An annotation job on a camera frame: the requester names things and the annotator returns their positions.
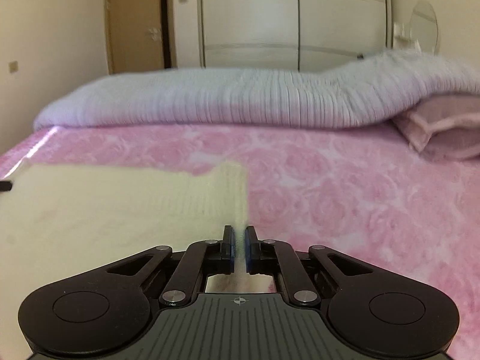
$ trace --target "crosshair symbol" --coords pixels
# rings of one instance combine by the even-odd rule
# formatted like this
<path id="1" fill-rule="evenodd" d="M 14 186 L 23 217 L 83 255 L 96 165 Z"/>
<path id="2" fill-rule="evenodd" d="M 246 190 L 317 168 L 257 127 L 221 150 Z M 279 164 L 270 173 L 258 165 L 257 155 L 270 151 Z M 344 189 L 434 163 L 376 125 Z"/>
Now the crosshair symbol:
<path id="1" fill-rule="evenodd" d="M 248 300 L 246 300 L 245 298 L 242 298 L 242 297 L 238 297 L 238 298 L 235 298 L 233 300 L 233 302 L 235 302 L 236 304 L 238 304 L 239 306 L 241 306 L 242 304 L 244 304 L 245 302 L 248 302 Z"/>

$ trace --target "black object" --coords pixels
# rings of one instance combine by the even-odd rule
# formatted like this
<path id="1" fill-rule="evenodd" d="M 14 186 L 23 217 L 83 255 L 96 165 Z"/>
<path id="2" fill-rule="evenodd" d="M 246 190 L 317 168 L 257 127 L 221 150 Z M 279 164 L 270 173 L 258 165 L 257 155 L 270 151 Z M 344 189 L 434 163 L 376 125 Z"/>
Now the black object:
<path id="1" fill-rule="evenodd" d="M 0 180 L 0 192 L 8 192 L 14 187 L 14 184 L 8 180 Z"/>
<path id="2" fill-rule="evenodd" d="M 259 241 L 252 226 L 245 245 L 247 271 L 277 293 L 205 293 L 233 272 L 230 226 L 39 288 L 18 314 L 33 359 L 449 359 L 459 315 L 444 293 L 321 245 Z"/>

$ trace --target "pink pillow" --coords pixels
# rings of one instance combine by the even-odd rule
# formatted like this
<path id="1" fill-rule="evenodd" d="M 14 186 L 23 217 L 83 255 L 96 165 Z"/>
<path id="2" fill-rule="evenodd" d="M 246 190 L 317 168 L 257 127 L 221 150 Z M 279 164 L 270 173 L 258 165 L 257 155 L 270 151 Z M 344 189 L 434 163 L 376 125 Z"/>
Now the pink pillow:
<path id="1" fill-rule="evenodd" d="M 393 122 L 411 147 L 431 159 L 480 155 L 479 96 L 433 96 L 395 116 Z"/>

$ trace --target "yellow garment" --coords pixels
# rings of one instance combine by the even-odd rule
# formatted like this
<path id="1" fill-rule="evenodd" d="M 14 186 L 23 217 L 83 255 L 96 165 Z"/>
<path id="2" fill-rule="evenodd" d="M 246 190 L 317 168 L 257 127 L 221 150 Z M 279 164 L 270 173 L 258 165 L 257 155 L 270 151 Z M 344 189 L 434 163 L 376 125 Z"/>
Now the yellow garment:
<path id="1" fill-rule="evenodd" d="M 243 244 L 247 173 L 224 163 L 193 176 L 149 168 L 22 164 L 0 194 L 0 358 L 25 360 L 22 300 L 37 288 L 157 245 L 185 250 L 221 239 L 224 225 Z M 210 291 L 242 292 L 239 276 L 209 280 Z"/>

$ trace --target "sliding wardrobe door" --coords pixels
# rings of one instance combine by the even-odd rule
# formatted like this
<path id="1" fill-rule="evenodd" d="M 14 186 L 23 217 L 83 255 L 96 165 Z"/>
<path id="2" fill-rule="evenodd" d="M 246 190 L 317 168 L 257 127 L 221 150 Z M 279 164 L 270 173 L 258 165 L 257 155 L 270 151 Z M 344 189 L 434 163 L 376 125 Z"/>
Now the sliding wardrobe door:
<path id="1" fill-rule="evenodd" d="M 386 0 L 299 0 L 300 70 L 322 71 L 386 45 Z"/>
<path id="2" fill-rule="evenodd" d="M 297 70 L 298 0 L 202 0 L 207 67 Z"/>

